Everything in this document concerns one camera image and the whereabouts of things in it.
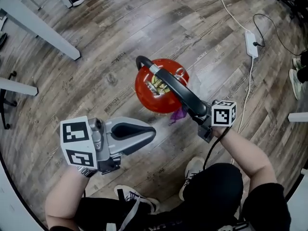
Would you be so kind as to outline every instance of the person's hand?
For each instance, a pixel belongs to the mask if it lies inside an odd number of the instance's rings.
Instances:
[[[219,138],[227,127],[212,127],[213,135]]]

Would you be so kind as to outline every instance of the white sneaker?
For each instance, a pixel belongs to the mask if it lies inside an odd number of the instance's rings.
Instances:
[[[203,164],[204,164],[204,162],[205,162],[205,160],[202,157],[195,156],[192,160],[190,160],[190,162],[186,166],[186,169],[185,169],[185,183],[184,183],[184,185],[182,186],[182,188],[181,188],[181,190],[179,192],[179,197],[180,197],[181,200],[184,201],[183,192],[184,192],[185,187],[191,181],[191,179],[196,174],[198,174],[201,171],[203,171]]]
[[[77,7],[78,5],[82,4],[85,0],[77,0],[72,3],[73,7]]]
[[[118,189],[123,190],[124,198],[125,201],[130,201],[130,200],[137,200],[138,197],[140,197],[140,202],[146,203],[151,207],[151,214],[155,214],[158,212],[160,203],[157,199],[154,198],[146,198],[143,197],[139,192],[137,192],[135,189],[125,186],[125,185],[117,185],[115,186],[115,193],[118,196]]]
[[[292,84],[294,96],[297,100],[300,100],[302,96],[303,83],[298,80],[297,71],[294,69],[289,70],[289,77]]]
[[[302,69],[304,66],[301,64],[300,62],[300,58],[293,58],[292,59],[292,63],[293,63],[293,66],[296,70],[300,70]]]

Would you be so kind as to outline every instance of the white cable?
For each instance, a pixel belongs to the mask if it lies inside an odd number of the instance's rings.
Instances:
[[[243,123],[243,120],[244,120],[244,114],[245,114],[245,107],[246,107],[246,103],[247,103],[247,100],[248,100],[248,96],[249,96],[249,93],[250,93],[250,86],[251,86],[251,73],[252,73],[252,68],[254,66],[254,58],[252,57],[252,60],[251,60],[251,67],[250,67],[250,72],[249,72],[249,85],[248,85],[248,92],[247,92],[247,95],[246,95],[246,98],[245,98],[245,102],[244,102],[244,107],[243,107],[243,113],[242,113],[242,118],[241,118],[241,122],[240,122],[240,126],[239,126],[239,129],[238,129],[238,133],[240,133],[240,130],[241,130],[241,126],[242,126],[242,123]]]
[[[239,23],[239,22],[234,18],[234,16],[233,16],[233,15],[229,12],[229,10],[227,9],[227,7],[226,7],[224,1],[223,1],[223,0],[221,0],[221,1],[222,1],[223,6],[225,7],[226,11],[228,12],[228,14],[237,22],[237,24],[239,24],[244,30],[246,30],[246,31],[248,31],[248,32],[251,33],[250,30],[248,30],[247,28],[243,27],[242,24]]]

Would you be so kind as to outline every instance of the laminate flooring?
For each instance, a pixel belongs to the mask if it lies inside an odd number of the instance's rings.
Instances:
[[[201,99],[236,101],[237,130],[251,65],[244,30],[220,0],[86,0],[71,9],[60,0],[36,1],[42,5],[38,16],[76,46],[82,58],[71,60],[10,21],[4,26],[9,38],[0,52],[0,76],[15,70],[17,81],[39,89],[36,97],[8,92],[8,100],[16,99],[18,106],[9,107],[6,114],[12,128],[0,127],[0,151],[25,201],[45,223],[45,198],[66,167],[59,147],[61,120],[128,116],[151,124],[156,138],[123,157],[119,170],[96,174],[87,196],[116,198],[113,188],[125,184],[157,198],[162,211],[178,205],[186,164],[195,155],[206,157],[214,141],[200,139],[197,124],[189,117],[169,125],[170,114],[155,114],[141,105],[134,92],[135,58],[173,59],[187,69],[189,87]],[[252,16],[264,13],[273,19],[288,48],[294,52],[305,48],[298,23],[276,0],[224,1],[259,42]],[[267,18],[258,16],[256,23],[266,47],[258,49],[255,59],[241,134],[266,152],[288,193],[308,159],[308,124],[287,120],[303,102],[294,98],[288,77],[293,55],[278,41]],[[208,163],[230,159],[219,144]],[[244,173],[243,179],[245,197],[249,180]]]

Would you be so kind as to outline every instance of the white table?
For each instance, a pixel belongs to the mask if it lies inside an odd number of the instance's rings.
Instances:
[[[20,0],[0,0],[0,9],[4,10],[6,16],[34,36],[40,36],[64,54],[76,60],[80,52],[61,37],[56,31],[49,27]]]
[[[308,122],[308,112],[290,113],[288,119],[290,122]]]
[[[22,94],[27,94],[31,96],[37,95],[38,88],[28,86],[10,79],[5,79],[0,77],[0,89],[6,89],[14,92],[19,92]]]

